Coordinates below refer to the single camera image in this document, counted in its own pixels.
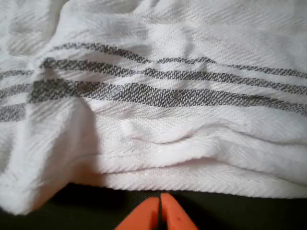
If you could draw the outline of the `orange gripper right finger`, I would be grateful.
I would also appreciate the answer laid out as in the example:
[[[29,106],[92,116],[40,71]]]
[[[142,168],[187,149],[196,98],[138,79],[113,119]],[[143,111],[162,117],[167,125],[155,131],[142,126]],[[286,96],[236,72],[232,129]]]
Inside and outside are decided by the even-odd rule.
[[[198,230],[183,207],[169,193],[161,194],[162,218],[168,230]]]

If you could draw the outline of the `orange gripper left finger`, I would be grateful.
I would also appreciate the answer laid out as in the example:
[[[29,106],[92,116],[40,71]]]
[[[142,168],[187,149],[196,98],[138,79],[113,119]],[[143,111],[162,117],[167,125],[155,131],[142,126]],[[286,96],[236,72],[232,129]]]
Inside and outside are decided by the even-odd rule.
[[[152,230],[158,225],[160,199],[150,197],[134,208],[115,230]]]

